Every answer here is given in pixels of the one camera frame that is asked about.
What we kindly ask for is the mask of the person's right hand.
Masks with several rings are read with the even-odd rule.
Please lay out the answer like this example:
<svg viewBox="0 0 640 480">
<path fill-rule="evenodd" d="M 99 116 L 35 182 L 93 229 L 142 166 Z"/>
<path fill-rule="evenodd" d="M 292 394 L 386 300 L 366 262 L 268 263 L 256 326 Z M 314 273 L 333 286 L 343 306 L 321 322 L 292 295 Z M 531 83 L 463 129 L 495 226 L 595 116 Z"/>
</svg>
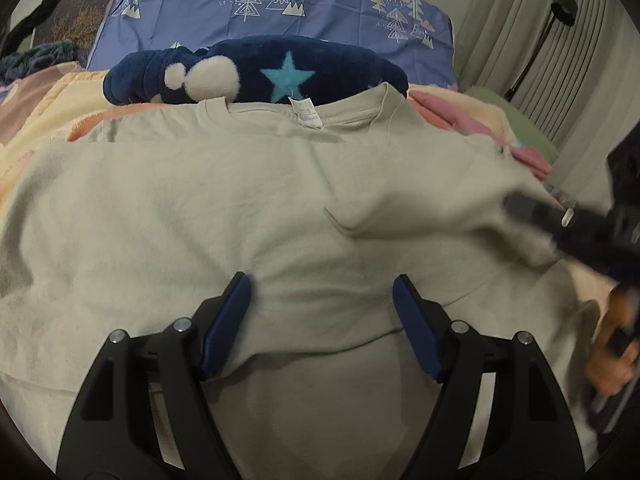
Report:
<svg viewBox="0 0 640 480">
<path fill-rule="evenodd" d="M 593 341 L 586 366 L 586 378 L 597 393 L 615 396 L 634 378 L 639 341 L 627 338 L 634 325 L 638 295 L 618 285 L 608 295 L 608 308 Z"/>
</svg>

